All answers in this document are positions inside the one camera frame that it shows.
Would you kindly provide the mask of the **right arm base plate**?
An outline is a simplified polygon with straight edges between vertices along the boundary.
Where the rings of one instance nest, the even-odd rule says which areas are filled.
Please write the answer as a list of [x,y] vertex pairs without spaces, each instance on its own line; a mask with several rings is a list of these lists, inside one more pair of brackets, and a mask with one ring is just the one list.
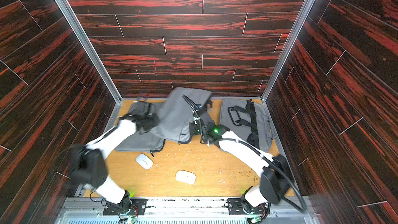
[[245,211],[240,198],[228,198],[224,203],[224,207],[228,209],[230,215],[263,215],[268,206],[268,202],[266,202],[253,207],[249,211]]

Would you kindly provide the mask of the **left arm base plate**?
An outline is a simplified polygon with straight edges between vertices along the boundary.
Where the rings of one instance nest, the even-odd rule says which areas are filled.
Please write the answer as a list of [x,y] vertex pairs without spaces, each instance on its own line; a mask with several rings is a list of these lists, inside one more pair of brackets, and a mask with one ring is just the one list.
[[130,198],[130,206],[122,207],[106,201],[103,215],[104,216],[136,216],[144,215],[147,207],[147,199]]

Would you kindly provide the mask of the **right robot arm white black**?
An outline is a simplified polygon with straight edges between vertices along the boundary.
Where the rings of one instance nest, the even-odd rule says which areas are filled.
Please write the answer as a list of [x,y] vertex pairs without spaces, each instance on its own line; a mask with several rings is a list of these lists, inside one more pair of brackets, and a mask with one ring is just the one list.
[[201,142],[207,146],[215,145],[234,155],[260,177],[259,186],[250,187],[241,196],[241,206],[247,214],[252,214],[254,208],[263,203],[272,205],[280,201],[286,201],[302,214],[307,212],[307,204],[293,182],[286,158],[282,155],[275,157],[256,147],[259,144],[257,113],[251,100],[247,101],[245,107],[230,108],[232,111],[244,113],[250,117],[250,121],[240,118],[233,122],[234,125],[251,128],[251,134],[247,140],[242,140],[230,128],[215,124],[205,105],[198,106],[186,95],[182,97],[193,111]]

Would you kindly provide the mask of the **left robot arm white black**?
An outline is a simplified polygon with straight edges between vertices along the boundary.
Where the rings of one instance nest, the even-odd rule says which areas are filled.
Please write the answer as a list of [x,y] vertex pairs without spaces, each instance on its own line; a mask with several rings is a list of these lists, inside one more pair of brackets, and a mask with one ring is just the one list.
[[95,190],[119,214],[128,214],[132,206],[130,195],[111,179],[105,160],[113,150],[161,151],[165,139],[150,133],[160,122],[158,111],[161,107],[161,103],[135,101],[116,126],[86,145],[75,145],[71,155],[72,180]]

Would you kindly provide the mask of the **grey bag with straps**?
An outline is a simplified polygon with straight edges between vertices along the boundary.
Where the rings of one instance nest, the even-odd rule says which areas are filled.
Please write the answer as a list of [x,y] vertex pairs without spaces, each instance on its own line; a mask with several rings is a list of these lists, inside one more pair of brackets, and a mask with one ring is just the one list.
[[252,100],[224,99],[219,123],[257,149],[268,152],[272,146],[270,121],[259,103]]

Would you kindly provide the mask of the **grey laptop sleeve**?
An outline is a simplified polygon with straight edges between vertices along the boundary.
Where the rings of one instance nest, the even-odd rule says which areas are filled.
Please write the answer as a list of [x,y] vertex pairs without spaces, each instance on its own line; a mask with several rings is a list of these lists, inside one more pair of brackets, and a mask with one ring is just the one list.
[[186,95],[195,104],[204,105],[211,98],[212,93],[202,89],[175,88],[158,110],[157,116],[160,122],[150,130],[150,133],[176,143],[188,144],[191,142],[192,135],[189,124],[194,122],[193,111],[183,99],[183,95]]

